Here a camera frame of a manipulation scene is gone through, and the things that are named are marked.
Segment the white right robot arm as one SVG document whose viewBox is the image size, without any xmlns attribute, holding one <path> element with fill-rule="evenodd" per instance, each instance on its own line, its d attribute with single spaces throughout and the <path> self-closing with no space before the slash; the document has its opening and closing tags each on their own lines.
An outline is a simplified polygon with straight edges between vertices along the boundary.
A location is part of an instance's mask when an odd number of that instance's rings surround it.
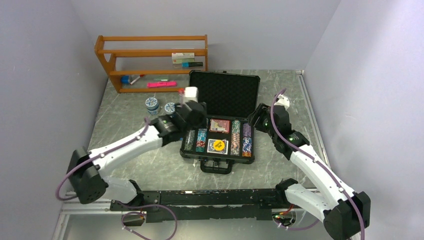
<svg viewBox="0 0 424 240">
<path fill-rule="evenodd" d="M 283 180 L 275 187 L 278 206 L 301 207 L 322 222 L 334 240 L 347 240 L 356 234 L 365 238 L 365 229 L 370 225 L 370 197 L 364 191 L 353 190 L 325 165 L 308 139 L 292 129 L 285 106 L 261 103 L 249 115 L 248 123 L 267 133 L 275 149 L 296 165 L 319 191 L 313 193 L 291 178 Z"/>
</svg>

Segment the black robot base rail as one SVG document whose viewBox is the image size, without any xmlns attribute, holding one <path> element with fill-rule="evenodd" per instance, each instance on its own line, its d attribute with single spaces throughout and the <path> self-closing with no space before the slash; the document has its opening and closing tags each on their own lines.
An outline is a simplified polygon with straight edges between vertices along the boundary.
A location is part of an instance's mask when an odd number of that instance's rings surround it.
<svg viewBox="0 0 424 240">
<path fill-rule="evenodd" d="M 147 223 L 172 221 L 168 207 L 182 220 L 244 219 L 270 221 L 286 212 L 291 204 L 274 188 L 227 190 L 162 190 L 144 191 L 130 203 L 110 203 L 112 212 L 145 211 Z"/>
</svg>

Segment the yellow dealer button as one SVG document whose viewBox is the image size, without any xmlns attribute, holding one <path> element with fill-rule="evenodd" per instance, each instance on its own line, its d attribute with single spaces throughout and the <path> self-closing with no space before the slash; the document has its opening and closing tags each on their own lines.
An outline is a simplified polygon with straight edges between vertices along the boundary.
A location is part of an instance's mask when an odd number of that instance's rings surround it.
<svg viewBox="0 0 424 240">
<path fill-rule="evenodd" d="M 225 140 L 214 140 L 212 147 L 215 151 L 224 151 L 226 149 L 226 145 Z"/>
</svg>

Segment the pink highlighter marker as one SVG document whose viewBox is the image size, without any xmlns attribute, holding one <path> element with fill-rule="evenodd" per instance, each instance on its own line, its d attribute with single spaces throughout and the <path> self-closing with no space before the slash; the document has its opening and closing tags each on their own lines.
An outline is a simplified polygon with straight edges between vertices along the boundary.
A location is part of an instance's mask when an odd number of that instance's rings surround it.
<svg viewBox="0 0 424 240">
<path fill-rule="evenodd" d="M 147 83 L 148 88 L 170 88 L 176 87 L 176 81 L 161 81 L 161 82 L 149 82 Z"/>
</svg>

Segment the teal marker pen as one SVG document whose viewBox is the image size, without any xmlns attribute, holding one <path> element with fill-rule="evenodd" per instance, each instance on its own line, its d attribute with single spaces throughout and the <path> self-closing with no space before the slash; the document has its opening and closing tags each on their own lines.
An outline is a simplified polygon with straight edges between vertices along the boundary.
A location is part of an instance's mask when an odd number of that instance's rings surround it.
<svg viewBox="0 0 424 240">
<path fill-rule="evenodd" d="M 181 66 L 183 68 L 196 68 L 196 67 L 203 67 L 204 63 L 201 61 L 194 61 L 194 62 L 182 62 Z"/>
</svg>

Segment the black poker set case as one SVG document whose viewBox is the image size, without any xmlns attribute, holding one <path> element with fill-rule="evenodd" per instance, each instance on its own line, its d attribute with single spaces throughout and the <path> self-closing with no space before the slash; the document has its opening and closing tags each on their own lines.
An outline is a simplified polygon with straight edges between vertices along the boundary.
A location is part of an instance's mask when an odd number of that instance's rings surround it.
<svg viewBox="0 0 424 240">
<path fill-rule="evenodd" d="M 183 137 L 180 155 L 200 162 L 204 173 L 227 175 L 234 164 L 252 164 L 254 130 L 248 116 L 257 106 L 260 77 L 193 70 L 189 86 L 206 103 L 206 120 Z"/>
</svg>

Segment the red playing card deck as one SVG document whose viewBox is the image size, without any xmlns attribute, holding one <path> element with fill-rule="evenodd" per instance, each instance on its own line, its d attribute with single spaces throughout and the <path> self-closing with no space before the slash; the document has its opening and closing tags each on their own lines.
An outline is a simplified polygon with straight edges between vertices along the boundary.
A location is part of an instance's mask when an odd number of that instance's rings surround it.
<svg viewBox="0 0 424 240">
<path fill-rule="evenodd" d="M 209 125 L 210 132 L 225 133 L 230 132 L 231 124 L 229 120 L 225 119 L 211 119 Z"/>
</svg>

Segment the purple white chip stack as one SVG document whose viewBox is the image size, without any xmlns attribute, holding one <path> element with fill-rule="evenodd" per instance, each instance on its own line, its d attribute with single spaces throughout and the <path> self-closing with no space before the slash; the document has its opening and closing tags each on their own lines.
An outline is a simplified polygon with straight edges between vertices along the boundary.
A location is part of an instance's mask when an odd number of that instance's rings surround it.
<svg viewBox="0 0 424 240">
<path fill-rule="evenodd" d="M 252 137 L 252 127 L 248 123 L 244 123 L 242 126 L 242 136 L 243 138 Z"/>
</svg>

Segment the blue playing card deck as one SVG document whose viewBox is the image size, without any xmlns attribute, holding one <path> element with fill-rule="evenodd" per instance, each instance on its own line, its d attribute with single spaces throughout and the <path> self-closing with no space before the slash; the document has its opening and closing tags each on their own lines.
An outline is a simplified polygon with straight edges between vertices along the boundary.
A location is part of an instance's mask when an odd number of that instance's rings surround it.
<svg viewBox="0 0 424 240">
<path fill-rule="evenodd" d="M 213 142 L 214 140 L 224 140 L 226 141 L 226 148 L 223 151 L 216 151 L 213 149 Z M 228 148 L 229 148 L 229 142 L 226 139 L 209 139 L 207 142 L 207 153 L 212 153 L 212 154 L 221 154 L 221 155 L 227 155 L 228 154 Z"/>
</svg>

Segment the red white chip stack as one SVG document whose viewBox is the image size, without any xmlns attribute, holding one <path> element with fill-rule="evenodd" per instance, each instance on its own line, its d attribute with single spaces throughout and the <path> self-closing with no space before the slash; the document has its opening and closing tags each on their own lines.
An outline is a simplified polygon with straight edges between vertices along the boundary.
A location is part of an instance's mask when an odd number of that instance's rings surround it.
<svg viewBox="0 0 424 240">
<path fill-rule="evenodd" d="M 204 141 L 197 141 L 196 147 L 197 148 L 204 148 L 206 146 L 206 143 Z"/>
</svg>

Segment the dark green white chip stack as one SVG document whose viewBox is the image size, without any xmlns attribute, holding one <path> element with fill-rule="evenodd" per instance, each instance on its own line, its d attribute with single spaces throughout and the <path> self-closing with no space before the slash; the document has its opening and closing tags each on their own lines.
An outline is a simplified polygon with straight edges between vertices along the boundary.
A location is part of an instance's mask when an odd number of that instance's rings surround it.
<svg viewBox="0 0 424 240">
<path fill-rule="evenodd" d="M 239 120 L 233 120 L 231 124 L 231 133 L 239 134 L 241 130 L 241 122 Z"/>
</svg>

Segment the orange wooden shelf rack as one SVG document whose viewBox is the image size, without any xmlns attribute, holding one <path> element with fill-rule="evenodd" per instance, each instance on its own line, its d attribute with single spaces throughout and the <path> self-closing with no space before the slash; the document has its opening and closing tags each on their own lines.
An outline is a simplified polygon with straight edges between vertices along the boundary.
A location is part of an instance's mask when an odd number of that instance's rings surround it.
<svg viewBox="0 0 424 240">
<path fill-rule="evenodd" d="M 208 36 L 103 36 L 99 35 L 94 53 L 106 72 L 116 92 L 121 93 L 170 93 L 174 87 L 130 87 L 121 83 L 122 76 L 187 75 L 192 70 L 208 70 Z M 194 53 L 194 58 L 172 59 L 172 53 Z M 184 62 L 203 62 L 203 67 L 182 67 Z"/>
</svg>

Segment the yellow blue poker chip stack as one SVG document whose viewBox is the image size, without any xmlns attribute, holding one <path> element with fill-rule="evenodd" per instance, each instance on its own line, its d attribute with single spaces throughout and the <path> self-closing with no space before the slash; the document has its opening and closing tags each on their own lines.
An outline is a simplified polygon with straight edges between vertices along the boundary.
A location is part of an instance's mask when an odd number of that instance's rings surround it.
<svg viewBox="0 0 424 240">
<path fill-rule="evenodd" d="M 190 130 L 186 137 L 184 142 L 184 151 L 185 152 L 193 152 L 194 151 L 194 145 L 195 145 L 195 137 L 196 137 L 196 131 L 194 129 Z"/>
</svg>

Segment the blue white lidded jar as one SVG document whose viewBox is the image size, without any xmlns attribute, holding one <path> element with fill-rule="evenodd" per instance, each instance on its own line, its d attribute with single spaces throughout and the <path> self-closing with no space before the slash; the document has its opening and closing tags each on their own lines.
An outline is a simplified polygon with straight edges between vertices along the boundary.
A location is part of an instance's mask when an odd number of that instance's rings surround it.
<svg viewBox="0 0 424 240">
<path fill-rule="evenodd" d="M 176 111 L 176 104 L 174 102 L 168 102 L 163 109 L 167 115 L 172 115 Z"/>
<path fill-rule="evenodd" d="M 145 106 L 150 115 L 157 115 L 160 112 L 160 104 L 155 97 L 148 97 L 145 100 Z"/>
</svg>

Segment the pink white chip stack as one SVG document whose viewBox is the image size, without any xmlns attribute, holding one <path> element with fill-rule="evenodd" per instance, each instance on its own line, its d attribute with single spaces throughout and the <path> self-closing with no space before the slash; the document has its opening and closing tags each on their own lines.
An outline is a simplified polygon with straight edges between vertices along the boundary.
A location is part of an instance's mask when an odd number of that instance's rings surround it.
<svg viewBox="0 0 424 240">
<path fill-rule="evenodd" d="M 240 133 L 238 132 L 231 134 L 230 155 L 231 156 L 240 155 Z"/>
</svg>

